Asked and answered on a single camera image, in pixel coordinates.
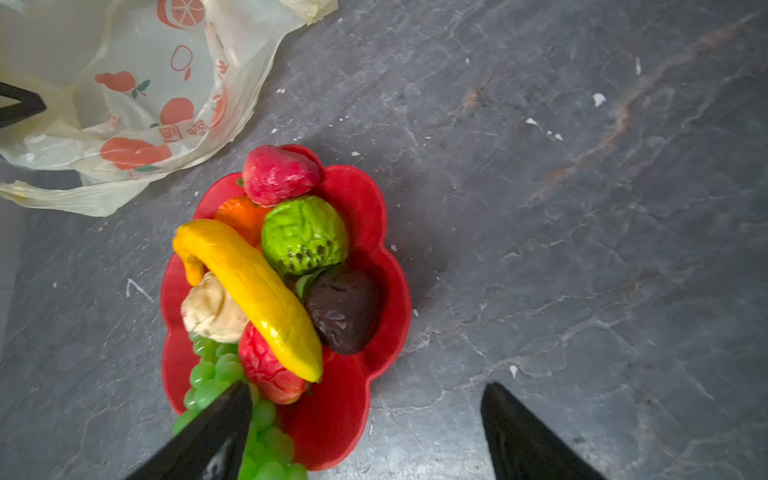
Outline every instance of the grape bunch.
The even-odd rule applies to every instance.
[[[218,343],[194,333],[190,333],[190,339],[200,362],[190,373],[192,386],[184,396],[187,411],[176,421],[174,435],[189,425],[230,385],[238,380],[246,381],[240,357],[237,356],[237,345]],[[250,383],[248,386],[253,400],[253,414],[237,479],[306,480],[304,465],[291,463],[295,451],[293,440],[274,425],[275,404],[260,399],[256,386]]]

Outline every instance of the red plastic bowl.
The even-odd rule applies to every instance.
[[[309,148],[284,145],[320,164]],[[349,265],[372,275],[381,289],[381,319],[371,343],[360,353],[341,356],[323,347],[323,380],[313,385],[312,395],[288,406],[278,406],[283,431],[296,444],[296,461],[309,470],[332,468],[355,448],[366,427],[371,403],[371,381],[397,359],[411,324],[411,295],[406,276],[384,245],[386,205],[371,177],[354,167],[336,165],[323,169],[323,183],[310,191],[333,205],[349,230]],[[205,193],[194,218],[213,218],[216,209],[233,197],[244,195],[231,174]],[[165,270],[161,311],[168,328],[163,350],[163,384],[170,405],[182,413],[189,375],[199,361],[181,319],[181,302],[190,285],[184,265],[173,255]]]

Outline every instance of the red strawberry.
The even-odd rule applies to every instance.
[[[275,354],[259,331],[248,323],[240,338],[240,361],[248,381],[259,389],[259,395],[277,405],[294,403],[310,384],[277,361]]]
[[[262,207],[304,195],[323,181],[323,172],[302,154],[273,145],[257,147],[245,160],[245,194]]]

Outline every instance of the plastic bag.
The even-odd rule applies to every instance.
[[[0,0],[0,81],[47,110],[0,129],[0,155],[83,186],[0,183],[25,207],[106,217],[242,131],[285,35],[336,0]]]

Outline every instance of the orange fruit print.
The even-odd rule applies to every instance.
[[[160,112],[160,123],[175,124],[194,118],[194,105],[188,98],[171,98]]]
[[[127,71],[116,74],[99,74],[96,75],[95,80],[96,83],[106,85],[107,88],[114,91],[131,91],[136,87],[136,79]]]
[[[156,164],[171,157],[167,145],[156,146],[143,140],[113,137],[101,146],[101,157],[120,170]]]
[[[157,17],[173,28],[189,28],[205,20],[205,7],[200,0],[157,0]]]

